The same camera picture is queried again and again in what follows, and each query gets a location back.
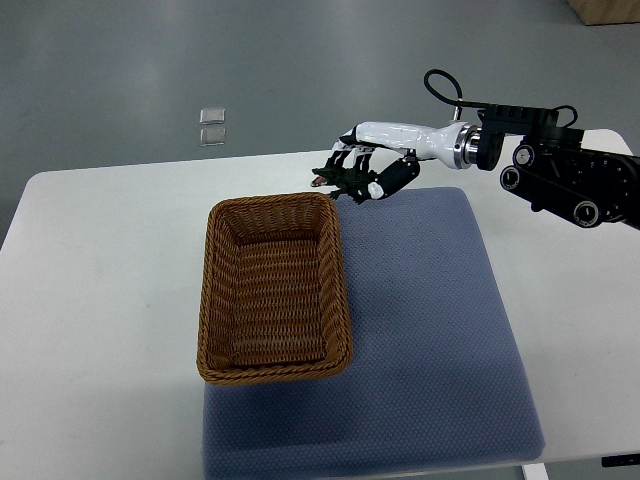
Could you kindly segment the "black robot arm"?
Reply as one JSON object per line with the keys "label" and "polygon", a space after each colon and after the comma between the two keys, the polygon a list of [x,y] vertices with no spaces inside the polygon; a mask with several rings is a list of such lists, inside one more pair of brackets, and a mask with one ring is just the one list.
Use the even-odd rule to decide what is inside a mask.
{"label": "black robot arm", "polygon": [[500,173],[501,187],[581,228],[624,223],[639,228],[639,158],[586,149],[585,132],[557,124],[553,109],[482,104],[476,165],[497,165],[506,135],[520,135],[512,163]]}

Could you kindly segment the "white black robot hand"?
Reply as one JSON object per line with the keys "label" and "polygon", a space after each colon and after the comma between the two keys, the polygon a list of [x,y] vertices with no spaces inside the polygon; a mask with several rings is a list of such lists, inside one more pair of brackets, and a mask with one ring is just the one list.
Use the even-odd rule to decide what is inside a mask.
{"label": "white black robot hand", "polygon": [[438,160],[454,170],[475,164],[480,133],[479,127],[461,121],[443,128],[363,122],[339,137],[323,167],[371,171],[370,159],[377,150],[399,154],[400,158],[381,172],[373,170],[377,179],[368,186],[369,200],[386,199],[417,178],[422,161]]}

